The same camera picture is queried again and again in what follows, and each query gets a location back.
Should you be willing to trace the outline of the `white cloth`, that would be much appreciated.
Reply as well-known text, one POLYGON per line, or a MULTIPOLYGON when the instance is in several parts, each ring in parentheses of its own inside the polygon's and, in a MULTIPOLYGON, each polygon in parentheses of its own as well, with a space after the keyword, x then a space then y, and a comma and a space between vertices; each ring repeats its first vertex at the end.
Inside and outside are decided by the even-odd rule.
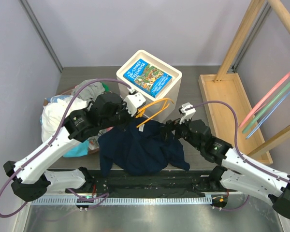
POLYGON ((46 99, 46 106, 43 107, 43 112, 40 117, 43 143, 56 132, 72 98, 72 95, 57 95, 46 99))

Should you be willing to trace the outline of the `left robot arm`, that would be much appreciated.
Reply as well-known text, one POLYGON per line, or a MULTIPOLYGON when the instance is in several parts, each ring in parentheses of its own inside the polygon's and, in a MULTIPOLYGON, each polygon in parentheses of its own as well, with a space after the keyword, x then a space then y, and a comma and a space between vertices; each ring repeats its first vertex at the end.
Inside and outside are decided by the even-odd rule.
POLYGON ((48 168, 72 148, 96 136, 110 127, 125 127, 146 103, 139 92, 119 95, 106 92, 88 106, 72 111, 63 121, 59 131, 24 159, 4 164, 6 174, 12 178, 14 194, 26 202, 32 202, 45 193, 66 189, 83 193, 93 188, 93 178, 88 170, 80 167, 73 171, 51 172, 48 168))

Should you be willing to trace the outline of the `green cloth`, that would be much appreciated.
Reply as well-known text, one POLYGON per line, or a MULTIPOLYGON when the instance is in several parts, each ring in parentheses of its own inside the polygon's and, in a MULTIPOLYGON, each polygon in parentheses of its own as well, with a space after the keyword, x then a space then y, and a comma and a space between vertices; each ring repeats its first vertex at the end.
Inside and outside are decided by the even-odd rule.
POLYGON ((109 91, 109 87, 105 83, 102 83, 102 85, 103 85, 105 91, 109 91))

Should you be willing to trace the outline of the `wooden clothes rack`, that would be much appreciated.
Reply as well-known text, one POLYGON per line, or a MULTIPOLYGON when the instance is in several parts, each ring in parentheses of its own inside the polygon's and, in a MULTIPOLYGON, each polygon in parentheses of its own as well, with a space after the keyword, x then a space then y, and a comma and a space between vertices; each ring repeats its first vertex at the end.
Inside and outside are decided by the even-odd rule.
MULTIPOLYGON (((252 107, 239 75, 237 73, 228 73, 228 69, 231 67, 264 4, 265 1, 263 0, 250 2, 219 71, 216 74, 202 74, 199 77, 203 100, 221 100, 226 102, 234 109, 239 119, 243 119, 252 107)), ((214 135, 230 143, 233 139, 231 135, 232 129, 236 128, 231 123, 231 111, 217 103, 206 105, 205 110, 214 135)), ((263 164, 270 165, 273 164, 273 160, 269 151, 289 138, 290 124, 268 141, 265 141, 262 132, 257 130, 252 136, 251 142, 246 140, 244 135, 238 136, 238 142, 239 147, 247 152, 249 156, 263 164)))

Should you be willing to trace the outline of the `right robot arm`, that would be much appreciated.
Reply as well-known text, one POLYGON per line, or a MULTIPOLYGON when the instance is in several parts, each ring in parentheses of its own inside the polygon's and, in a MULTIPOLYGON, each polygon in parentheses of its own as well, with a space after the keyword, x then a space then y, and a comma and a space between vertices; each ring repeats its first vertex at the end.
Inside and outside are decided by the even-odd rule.
POLYGON ((236 190, 269 204, 281 216, 290 219, 290 174, 272 169, 212 135, 201 120, 168 120, 161 126, 164 140, 183 138, 210 163, 215 163, 209 187, 236 190))

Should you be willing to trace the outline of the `yellow hanger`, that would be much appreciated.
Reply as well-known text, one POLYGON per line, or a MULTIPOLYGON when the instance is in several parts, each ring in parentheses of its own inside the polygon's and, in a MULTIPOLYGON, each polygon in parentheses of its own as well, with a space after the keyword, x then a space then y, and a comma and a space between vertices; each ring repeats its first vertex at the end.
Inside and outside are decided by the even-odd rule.
POLYGON ((152 119, 157 118, 158 121, 163 121, 170 115, 171 111, 175 107, 175 102, 170 98, 162 98, 156 101, 153 101, 146 106, 142 107, 137 111, 136 118, 141 118, 145 116, 146 111, 149 113, 147 114, 147 118, 138 124, 136 128, 142 127, 145 123, 149 122, 152 119))

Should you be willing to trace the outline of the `navy blue t shirt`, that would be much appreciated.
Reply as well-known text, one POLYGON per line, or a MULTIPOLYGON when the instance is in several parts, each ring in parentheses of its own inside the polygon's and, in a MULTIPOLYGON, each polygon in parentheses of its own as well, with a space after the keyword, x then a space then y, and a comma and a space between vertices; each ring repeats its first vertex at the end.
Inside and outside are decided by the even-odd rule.
POLYGON ((113 164, 135 176, 158 173, 168 164, 190 169, 180 141, 172 133, 163 139, 160 129, 165 124, 151 120, 142 129, 137 128, 142 121, 136 119, 124 130, 114 127, 98 138, 102 176, 110 174, 113 164))

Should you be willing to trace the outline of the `white drawer unit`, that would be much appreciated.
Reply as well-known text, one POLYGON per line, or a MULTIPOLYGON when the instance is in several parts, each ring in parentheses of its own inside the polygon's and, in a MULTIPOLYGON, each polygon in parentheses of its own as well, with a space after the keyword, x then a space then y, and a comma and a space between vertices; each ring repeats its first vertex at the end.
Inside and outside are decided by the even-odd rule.
POLYGON ((164 102, 157 102, 157 100, 163 98, 169 98, 172 101, 166 103, 168 108, 155 116, 154 120, 163 122, 175 109, 182 72, 147 51, 138 50, 132 55, 117 70, 116 78, 140 92, 147 104, 155 102, 145 111, 144 116, 151 117, 158 112, 164 102))

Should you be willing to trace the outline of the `grey cloth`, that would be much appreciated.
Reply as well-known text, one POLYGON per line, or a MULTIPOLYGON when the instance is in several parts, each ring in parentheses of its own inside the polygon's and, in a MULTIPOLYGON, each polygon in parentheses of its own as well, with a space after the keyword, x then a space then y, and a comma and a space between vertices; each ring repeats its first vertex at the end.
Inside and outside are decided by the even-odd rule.
MULTIPOLYGON (((90 82, 91 80, 85 80, 81 82, 80 84, 76 85, 75 88, 72 90, 71 95, 74 96, 76 92, 83 87, 85 84, 90 82)), ((104 88, 103 83, 101 82, 96 82, 93 84, 90 84, 86 86, 77 96, 78 98, 88 101, 88 100, 96 100, 96 98, 100 95, 103 94, 106 91, 104 88)))

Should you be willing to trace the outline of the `blue treehouse paperback book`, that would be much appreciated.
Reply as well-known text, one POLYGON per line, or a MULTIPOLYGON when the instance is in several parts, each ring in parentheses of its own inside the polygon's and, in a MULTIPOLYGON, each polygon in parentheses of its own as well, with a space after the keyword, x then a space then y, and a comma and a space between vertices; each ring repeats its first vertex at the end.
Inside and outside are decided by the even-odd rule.
POLYGON ((154 98, 173 80, 171 75, 143 59, 138 59, 123 77, 154 98))

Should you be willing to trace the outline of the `light blue cloth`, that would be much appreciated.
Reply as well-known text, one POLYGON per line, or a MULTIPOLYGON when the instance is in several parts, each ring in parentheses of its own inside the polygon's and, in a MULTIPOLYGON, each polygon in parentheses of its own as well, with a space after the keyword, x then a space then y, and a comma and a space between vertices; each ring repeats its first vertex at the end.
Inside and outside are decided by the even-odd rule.
POLYGON ((63 157, 64 158, 76 158, 76 157, 82 157, 88 154, 88 146, 89 141, 85 141, 78 146, 72 148, 68 152, 66 152, 63 157))

